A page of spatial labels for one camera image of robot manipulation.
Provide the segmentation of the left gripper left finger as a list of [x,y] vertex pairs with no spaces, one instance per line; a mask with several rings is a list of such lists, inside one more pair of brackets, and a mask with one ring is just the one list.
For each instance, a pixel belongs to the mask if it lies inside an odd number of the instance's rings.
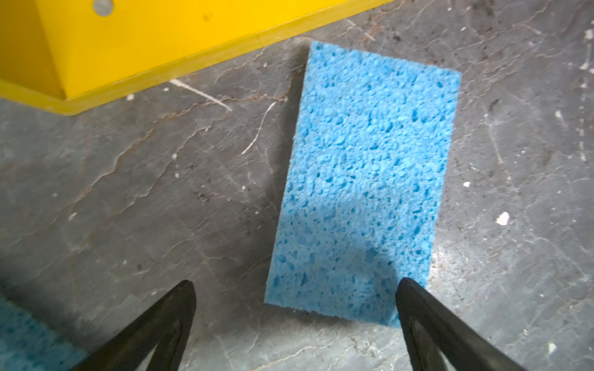
[[183,280],[73,369],[136,370],[151,353],[149,370],[177,370],[195,312],[195,288]]

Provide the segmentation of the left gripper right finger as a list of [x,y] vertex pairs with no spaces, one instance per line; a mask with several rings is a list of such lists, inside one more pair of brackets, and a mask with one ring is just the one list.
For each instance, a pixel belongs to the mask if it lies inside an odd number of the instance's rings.
[[414,370],[523,370],[411,278],[395,301]]

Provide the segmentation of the blue sponge far left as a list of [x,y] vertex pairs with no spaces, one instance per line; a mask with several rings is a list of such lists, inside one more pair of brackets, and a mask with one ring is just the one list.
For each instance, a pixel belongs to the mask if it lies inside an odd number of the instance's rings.
[[87,356],[30,312],[1,297],[2,370],[69,370]]

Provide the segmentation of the blue sponge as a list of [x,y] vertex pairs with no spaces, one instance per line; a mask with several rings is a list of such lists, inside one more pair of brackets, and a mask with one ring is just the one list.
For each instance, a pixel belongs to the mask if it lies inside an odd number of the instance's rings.
[[396,327],[426,285],[462,75],[313,42],[265,303]]
[[1,297],[2,370],[69,370],[87,356],[30,312]]

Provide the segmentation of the blue sponge middle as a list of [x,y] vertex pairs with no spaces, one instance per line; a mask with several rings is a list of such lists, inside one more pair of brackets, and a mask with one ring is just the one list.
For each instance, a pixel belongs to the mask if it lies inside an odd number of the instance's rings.
[[313,42],[265,303],[396,327],[426,285],[462,75]]

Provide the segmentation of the yellow shelf unit frame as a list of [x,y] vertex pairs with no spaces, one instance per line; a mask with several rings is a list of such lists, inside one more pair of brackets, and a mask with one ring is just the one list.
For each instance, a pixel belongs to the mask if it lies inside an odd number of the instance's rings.
[[375,1],[4,1],[1,96],[73,115]]

